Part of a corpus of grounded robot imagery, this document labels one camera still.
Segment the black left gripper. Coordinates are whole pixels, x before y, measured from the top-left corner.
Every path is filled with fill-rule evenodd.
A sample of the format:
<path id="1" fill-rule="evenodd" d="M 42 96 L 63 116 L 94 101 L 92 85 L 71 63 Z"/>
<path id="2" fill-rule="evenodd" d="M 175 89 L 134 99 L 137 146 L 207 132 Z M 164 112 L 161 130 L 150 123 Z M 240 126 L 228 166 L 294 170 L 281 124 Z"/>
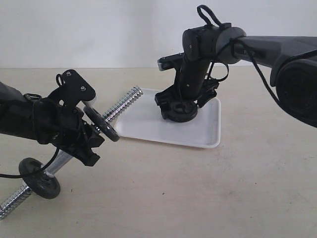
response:
<path id="1" fill-rule="evenodd" d="M 35 101 L 32 108 L 35 140 L 40 144 L 50 143 L 84 166 L 93 167 L 100 159 L 94 149 L 105 140 L 82 116 L 78 108 L 68 109 L 49 98 Z"/>

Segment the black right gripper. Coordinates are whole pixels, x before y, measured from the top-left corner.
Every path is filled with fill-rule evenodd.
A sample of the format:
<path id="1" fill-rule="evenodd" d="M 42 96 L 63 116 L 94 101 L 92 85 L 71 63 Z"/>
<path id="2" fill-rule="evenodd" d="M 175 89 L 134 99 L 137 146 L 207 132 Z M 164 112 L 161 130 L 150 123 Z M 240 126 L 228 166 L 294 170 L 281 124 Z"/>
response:
<path id="1" fill-rule="evenodd" d="M 219 83 L 215 80 L 205 81 L 211 60 L 198 59 L 191 61 L 183 57 L 180 72 L 175 86 L 155 94 L 155 103 L 160 107 L 163 119 L 168 118 L 171 103 L 177 101 L 177 93 L 185 101 L 197 101 L 197 106 L 202 108 L 209 100 L 217 96 L 216 89 Z"/>

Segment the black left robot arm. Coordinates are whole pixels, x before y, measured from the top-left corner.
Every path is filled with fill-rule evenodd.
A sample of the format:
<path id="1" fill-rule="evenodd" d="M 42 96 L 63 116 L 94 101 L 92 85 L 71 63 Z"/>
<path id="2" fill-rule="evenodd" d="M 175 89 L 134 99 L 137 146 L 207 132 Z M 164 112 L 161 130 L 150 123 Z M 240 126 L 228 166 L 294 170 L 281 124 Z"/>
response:
<path id="1" fill-rule="evenodd" d="M 32 100 L 4 83 L 0 85 L 0 132 L 2 134 L 52 144 L 92 167 L 100 159 L 93 148 L 104 139 L 83 120 L 76 104 L 64 103 L 51 93 Z"/>

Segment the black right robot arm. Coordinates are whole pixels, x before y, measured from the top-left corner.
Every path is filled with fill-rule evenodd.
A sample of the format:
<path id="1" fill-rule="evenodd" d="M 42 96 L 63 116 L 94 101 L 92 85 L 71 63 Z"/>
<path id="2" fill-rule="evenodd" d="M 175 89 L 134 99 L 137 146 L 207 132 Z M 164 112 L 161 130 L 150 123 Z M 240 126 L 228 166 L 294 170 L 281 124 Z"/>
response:
<path id="1" fill-rule="evenodd" d="M 295 119 L 317 125 L 317 39 L 308 36 L 248 36 L 228 23 L 187 29 L 183 52 L 158 60 L 161 71 L 175 69 L 174 83 L 155 95 L 163 119 L 188 122 L 216 97 L 216 63 L 251 62 L 270 68 L 263 83 L 277 105 Z"/>

